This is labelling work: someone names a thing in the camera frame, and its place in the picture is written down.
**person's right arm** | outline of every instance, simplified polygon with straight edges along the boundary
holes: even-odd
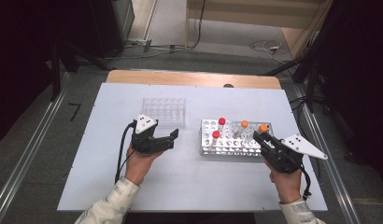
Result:
[[[288,175],[278,172],[267,160],[264,163],[270,168],[270,180],[276,185],[279,206],[288,224],[324,224],[317,219],[308,208],[307,203],[300,195],[302,171]]]

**white sleeve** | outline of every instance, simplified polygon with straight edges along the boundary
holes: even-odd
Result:
[[[294,203],[279,204],[288,224],[325,224],[317,219],[303,198]]]
[[[75,224],[122,223],[140,187],[123,176],[104,199],[85,210]]]

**human hand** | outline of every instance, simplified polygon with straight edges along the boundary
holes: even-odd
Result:
[[[148,173],[151,164],[163,154],[162,152],[157,152],[154,154],[141,154],[135,151],[130,143],[130,146],[127,150],[127,157],[131,155],[126,164],[125,178],[129,181],[133,182],[136,185],[140,185],[143,182],[145,175]]]
[[[276,170],[265,158],[264,163],[271,170],[270,180],[276,185],[280,203],[294,203],[300,199],[300,185],[302,171],[299,169],[292,174],[282,174]]]

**red cap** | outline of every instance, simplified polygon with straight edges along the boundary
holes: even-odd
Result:
[[[212,137],[214,137],[214,138],[219,138],[219,136],[220,136],[220,132],[218,132],[218,131],[215,131],[212,133]]]
[[[219,124],[220,125],[224,125],[226,123],[226,119],[224,119],[224,118],[220,118],[219,119]]]

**person's left hand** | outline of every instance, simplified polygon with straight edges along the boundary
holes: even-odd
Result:
[[[127,150],[127,157],[133,153],[133,151],[134,149],[130,143]],[[138,186],[141,185],[145,175],[150,169],[151,164],[162,154],[163,151],[149,155],[134,151],[133,155],[131,155],[127,160],[125,178]]]

